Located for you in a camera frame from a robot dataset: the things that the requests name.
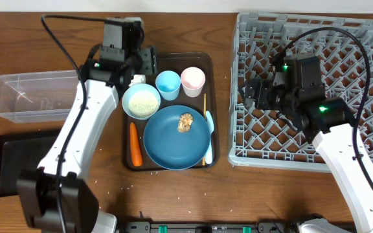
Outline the white paper napkin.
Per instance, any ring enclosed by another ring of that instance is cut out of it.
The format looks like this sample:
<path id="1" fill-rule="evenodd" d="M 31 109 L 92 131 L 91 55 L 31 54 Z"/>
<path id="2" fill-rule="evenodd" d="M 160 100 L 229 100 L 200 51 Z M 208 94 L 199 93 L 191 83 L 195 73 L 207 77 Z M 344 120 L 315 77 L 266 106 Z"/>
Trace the white paper napkin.
<path id="1" fill-rule="evenodd" d="M 131 79 L 129 86 L 132 87 L 141 83 L 146 83 L 146 76 L 144 74 L 135 74 Z"/>

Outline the light blue cup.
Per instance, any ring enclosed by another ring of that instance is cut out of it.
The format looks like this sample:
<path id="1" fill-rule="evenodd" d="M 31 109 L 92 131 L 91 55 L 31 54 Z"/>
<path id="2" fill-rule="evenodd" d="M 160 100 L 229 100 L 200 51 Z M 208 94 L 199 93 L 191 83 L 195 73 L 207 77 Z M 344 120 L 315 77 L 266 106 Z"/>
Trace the light blue cup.
<path id="1" fill-rule="evenodd" d="M 179 95 L 181 78 L 174 71 L 163 71 L 156 77 L 155 86 L 165 100 L 172 101 Z"/>

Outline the light blue rice bowl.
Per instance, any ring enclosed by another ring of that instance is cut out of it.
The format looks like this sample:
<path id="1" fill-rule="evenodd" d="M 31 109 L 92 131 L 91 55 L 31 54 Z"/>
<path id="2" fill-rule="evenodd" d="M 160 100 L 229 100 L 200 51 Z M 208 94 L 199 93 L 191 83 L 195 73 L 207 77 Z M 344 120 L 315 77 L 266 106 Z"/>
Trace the light blue rice bowl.
<path id="1" fill-rule="evenodd" d="M 161 97 L 157 89 L 145 83 L 130 87 L 122 97 L 122 107 L 129 117 L 149 119 L 160 107 Z"/>

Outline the pink cup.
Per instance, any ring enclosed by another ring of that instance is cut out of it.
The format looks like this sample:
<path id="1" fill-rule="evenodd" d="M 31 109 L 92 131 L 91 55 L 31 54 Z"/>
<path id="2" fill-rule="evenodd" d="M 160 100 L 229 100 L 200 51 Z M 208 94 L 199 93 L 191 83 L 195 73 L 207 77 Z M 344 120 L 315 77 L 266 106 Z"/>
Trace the pink cup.
<path id="1" fill-rule="evenodd" d="M 186 68 L 181 73 L 181 85 L 185 94 L 189 97 L 197 97 L 205 84 L 205 73 L 197 67 Z"/>

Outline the dark blue plate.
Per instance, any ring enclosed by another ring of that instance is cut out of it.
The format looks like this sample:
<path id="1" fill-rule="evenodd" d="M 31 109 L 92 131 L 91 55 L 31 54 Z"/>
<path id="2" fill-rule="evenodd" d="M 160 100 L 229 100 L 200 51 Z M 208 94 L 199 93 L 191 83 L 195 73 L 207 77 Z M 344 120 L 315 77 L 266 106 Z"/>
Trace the dark blue plate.
<path id="1" fill-rule="evenodd" d="M 181 115 L 190 113 L 189 131 L 178 131 Z M 210 144 L 210 133 L 202 114 L 184 105 L 171 105 L 158 110 L 147 122 L 143 142 L 154 163 L 168 170 L 184 170 L 201 162 Z"/>

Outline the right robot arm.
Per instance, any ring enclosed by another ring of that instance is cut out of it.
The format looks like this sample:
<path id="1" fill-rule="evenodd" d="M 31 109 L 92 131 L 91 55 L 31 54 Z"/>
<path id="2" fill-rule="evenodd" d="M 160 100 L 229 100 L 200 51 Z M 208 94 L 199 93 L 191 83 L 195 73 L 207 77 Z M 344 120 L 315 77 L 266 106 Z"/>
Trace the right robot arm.
<path id="1" fill-rule="evenodd" d="M 328 165 L 358 232 L 373 232 L 373 163 L 348 104 L 328 98 L 320 59 L 294 54 L 273 62 L 273 79 L 248 79 L 240 87 L 246 107 L 274 110 L 304 134 Z"/>

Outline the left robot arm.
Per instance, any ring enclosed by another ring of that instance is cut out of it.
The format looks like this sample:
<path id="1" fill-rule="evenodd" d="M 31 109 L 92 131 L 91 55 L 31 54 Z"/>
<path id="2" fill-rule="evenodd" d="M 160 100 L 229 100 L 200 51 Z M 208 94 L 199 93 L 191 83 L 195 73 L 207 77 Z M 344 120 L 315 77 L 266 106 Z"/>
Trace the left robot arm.
<path id="1" fill-rule="evenodd" d="M 115 232 L 117 218 L 99 207 L 87 185 L 96 145 L 106 122 L 135 75 L 157 72 L 156 49 L 143 47 L 139 17 L 103 20 L 102 43 L 75 65 L 76 96 L 64 125 L 34 170 L 23 170 L 17 193 L 26 224 L 42 232 Z"/>

